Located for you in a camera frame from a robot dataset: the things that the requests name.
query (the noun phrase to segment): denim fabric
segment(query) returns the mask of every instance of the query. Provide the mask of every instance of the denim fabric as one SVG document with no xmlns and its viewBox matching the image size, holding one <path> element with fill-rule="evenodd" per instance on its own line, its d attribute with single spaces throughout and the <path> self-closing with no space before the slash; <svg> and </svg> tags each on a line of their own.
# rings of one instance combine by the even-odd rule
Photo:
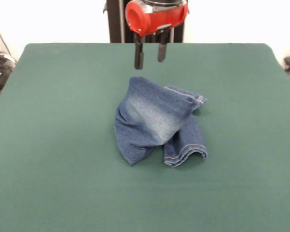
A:
<svg viewBox="0 0 290 232">
<path fill-rule="evenodd" d="M 181 165 L 191 154 L 200 153 L 207 158 L 203 134 L 198 119 L 191 115 L 183 127 L 164 145 L 164 163 L 170 167 Z"/>
<path fill-rule="evenodd" d="M 164 148 L 167 152 L 165 163 L 171 167 L 181 164 L 192 151 L 196 151 L 196 146 L 190 146 L 190 143 L 203 145 L 203 140 L 197 139 L 202 138 L 197 121 L 191 116 L 205 102 L 206 98 L 198 94 L 172 86 L 161 87 L 142 77 L 132 77 L 115 116 L 120 153 L 130 165 L 135 165 L 153 148 L 167 143 Z M 177 132 L 179 141 L 170 140 Z M 206 158 L 206 148 L 202 152 Z"/>
</svg>

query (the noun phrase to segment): jeans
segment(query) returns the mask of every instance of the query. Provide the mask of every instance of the jeans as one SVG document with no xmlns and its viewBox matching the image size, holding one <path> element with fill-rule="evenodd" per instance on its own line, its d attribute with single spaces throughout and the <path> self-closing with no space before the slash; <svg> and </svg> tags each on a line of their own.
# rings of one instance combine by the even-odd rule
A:
<svg viewBox="0 0 290 232">
<path fill-rule="evenodd" d="M 161 87 L 142 77 L 132 77 L 115 115 L 117 146 L 129 165 L 164 145 L 164 163 L 182 164 L 192 153 L 205 159 L 207 149 L 193 111 L 207 99 L 173 86 Z"/>
</svg>

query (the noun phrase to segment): white wall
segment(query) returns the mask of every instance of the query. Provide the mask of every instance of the white wall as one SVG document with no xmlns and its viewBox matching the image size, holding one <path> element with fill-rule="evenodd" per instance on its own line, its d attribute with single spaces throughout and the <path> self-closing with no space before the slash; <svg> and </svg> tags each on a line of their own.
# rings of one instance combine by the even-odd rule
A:
<svg viewBox="0 0 290 232">
<path fill-rule="evenodd" d="M 108 43 L 105 0 L 0 0 L 0 30 L 19 58 L 28 43 Z M 290 0 L 189 0 L 186 43 L 266 43 L 290 55 Z"/>
<path fill-rule="evenodd" d="M 265 43 L 290 55 L 290 0 L 190 0 L 186 43 Z"/>
<path fill-rule="evenodd" d="M 0 0 L 0 31 L 18 59 L 29 43 L 109 43 L 105 0 Z"/>
</svg>

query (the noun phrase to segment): blue denim cloth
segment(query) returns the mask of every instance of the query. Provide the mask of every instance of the blue denim cloth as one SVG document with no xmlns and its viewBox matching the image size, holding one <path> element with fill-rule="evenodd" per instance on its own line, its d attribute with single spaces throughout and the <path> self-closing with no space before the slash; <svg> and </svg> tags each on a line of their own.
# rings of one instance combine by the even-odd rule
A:
<svg viewBox="0 0 290 232">
<path fill-rule="evenodd" d="M 183 89 L 132 77 L 115 116 L 120 153 L 130 165 L 135 165 L 155 147 L 165 144 L 164 162 L 171 167 L 180 165 L 192 152 L 198 151 L 206 158 L 203 136 L 192 114 L 206 101 Z"/>
</svg>

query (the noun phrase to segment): denim hem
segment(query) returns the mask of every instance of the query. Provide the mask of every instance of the denim hem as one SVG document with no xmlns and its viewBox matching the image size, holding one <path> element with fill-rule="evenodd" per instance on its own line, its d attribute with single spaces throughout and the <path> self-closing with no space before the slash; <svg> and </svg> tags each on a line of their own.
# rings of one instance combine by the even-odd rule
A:
<svg viewBox="0 0 290 232">
<path fill-rule="evenodd" d="M 193 153 L 200 153 L 203 159 L 208 157 L 207 149 L 205 146 L 200 144 L 188 144 L 186 145 L 176 157 L 170 157 L 167 154 L 164 156 L 164 163 L 172 168 L 181 165 L 186 159 Z"/>
<path fill-rule="evenodd" d="M 184 89 L 180 89 L 180 88 L 177 88 L 177 87 L 174 87 L 174 86 L 165 86 L 164 88 L 169 90 L 169 91 L 172 91 L 174 93 L 177 93 L 179 95 L 186 96 L 186 97 L 191 97 L 192 99 L 194 99 L 195 107 L 194 107 L 193 110 L 196 110 L 201 105 L 203 105 L 203 104 L 205 104 L 207 102 L 207 98 L 206 97 L 203 97 L 203 96 L 201 96 L 199 94 L 194 94 L 194 93 L 188 92 L 188 91 L 186 91 Z"/>
</svg>

